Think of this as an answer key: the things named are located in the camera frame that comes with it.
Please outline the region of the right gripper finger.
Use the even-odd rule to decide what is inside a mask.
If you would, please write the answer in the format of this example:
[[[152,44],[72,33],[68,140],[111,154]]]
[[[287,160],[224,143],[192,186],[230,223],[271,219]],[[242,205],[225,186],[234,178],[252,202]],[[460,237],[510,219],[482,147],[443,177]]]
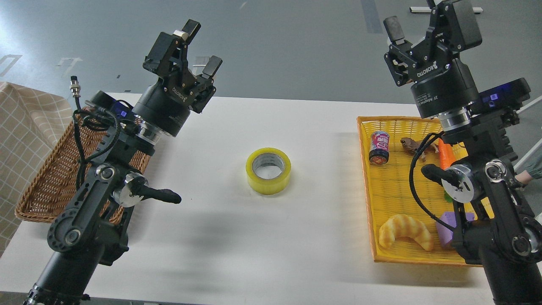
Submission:
[[[390,16],[383,21],[386,33],[390,39],[388,51],[384,55],[389,72],[397,86],[412,83],[418,86],[418,72],[424,66],[420,54],[416,54],[413,45],[405,36],[397,16]]]
[[[433,58],[437,46],[446,52],[462,52],[482,44],[482,36],[470,0],[434,0],[426,2],[431,10],[429,27],[423,46],[428,58]]]

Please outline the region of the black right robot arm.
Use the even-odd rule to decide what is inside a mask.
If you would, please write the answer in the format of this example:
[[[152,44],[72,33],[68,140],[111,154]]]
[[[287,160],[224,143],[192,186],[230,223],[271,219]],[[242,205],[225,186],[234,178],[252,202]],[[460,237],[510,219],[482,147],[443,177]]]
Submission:
[[[463,144],[467,156],[448,169],[433,164],[422,174],[439,183],[453,199],[456,226],[451,246],[467,264],[482,265],[497,305],[540,305],[542,299],[541,224],[521,191],[512,162],[517,154],[506,128],[519,123],[517,110],[530,98],[525,78],[478,92],[459,53],[482,43],[468,0],[443,0],[430,8],[429,27],[416,46],[405,39],[396,16],[383,23],[390,39],[385,61],[397,86],[411,83],[423,119],[437,118],[440,133],[424,137],[410,170],[436,139]]]

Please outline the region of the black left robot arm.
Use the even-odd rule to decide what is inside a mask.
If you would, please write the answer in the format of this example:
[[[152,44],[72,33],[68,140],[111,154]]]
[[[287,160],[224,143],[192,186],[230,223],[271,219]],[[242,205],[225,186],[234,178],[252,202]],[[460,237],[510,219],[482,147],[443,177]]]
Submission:
[[[178,135],[191,112],[201,113],[215,94],[214,76],[222,59],[209,58],[199,75],[188,67],[188,46],[200,29],[199,22],[189,19],[182,29],[159,34],[143,62],[158,79],[135,106],[122,106],[100,91],[81,108],[79,83],[71,78],[79,154],[76,190],[47,230],[54,253],[25,305],[89,300],[85,289],[97,266],[112,265],[129,249],[127,228],[134,206],[149,198],[181,202],[174,191],[149,187],[130,161],[137,153],[152,156],[162,135]]]

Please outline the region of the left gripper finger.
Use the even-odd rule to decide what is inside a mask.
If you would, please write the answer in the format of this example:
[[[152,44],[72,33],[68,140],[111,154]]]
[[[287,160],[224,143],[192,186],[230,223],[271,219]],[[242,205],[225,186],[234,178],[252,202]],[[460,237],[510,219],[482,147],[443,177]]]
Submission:
[[[214,77],[223,63],[222,58],[211,56],[205,65],[200,65],[202,70],[199,73],[193,72],[195,76],[194,92],[215,92]]]
[[[181,30],[174,33],[161,32],[149,54],[145,56],[143,68],[156,75],[159,81],[178,77],[179,81],[193,78],[199,81],[200,76],[188,69],[188,46],[201,29],[201,24],[188,19]]]

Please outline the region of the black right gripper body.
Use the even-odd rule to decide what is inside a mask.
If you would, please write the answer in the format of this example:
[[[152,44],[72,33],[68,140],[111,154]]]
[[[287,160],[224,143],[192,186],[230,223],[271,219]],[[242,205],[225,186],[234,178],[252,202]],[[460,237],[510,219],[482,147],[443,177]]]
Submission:
[[[461,61],[459,52],[451,58],[440,54],[415,73],[411,87],[421,118],[431,118],[467,106],[479,97],[469,67]]]

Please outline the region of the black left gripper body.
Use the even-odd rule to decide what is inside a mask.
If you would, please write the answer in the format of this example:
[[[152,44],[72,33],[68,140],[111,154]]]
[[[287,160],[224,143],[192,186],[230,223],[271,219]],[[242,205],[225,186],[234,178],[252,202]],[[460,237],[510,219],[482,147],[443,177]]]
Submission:
[[[165,85],[159,80],[144,92],[133,112],[164,134],[176,137],[188,116],[200,114],[215,92],[214,79],[208,75],[198,75],[192,87]]]

